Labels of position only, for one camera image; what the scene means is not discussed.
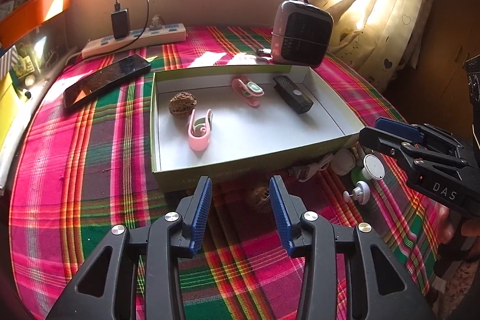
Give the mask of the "person right hand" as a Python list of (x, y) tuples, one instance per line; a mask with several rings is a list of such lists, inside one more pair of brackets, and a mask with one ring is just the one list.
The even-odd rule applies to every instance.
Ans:
[(455, 233), (461, 233), (465, 237), (474, 238), (474, 244), (479, 247), (480, 222), (478, 218), (468, 219), (465, 223), (454, 227), (448, 207), (439, 206), (439, 234), (441, 244), (447, 244)]

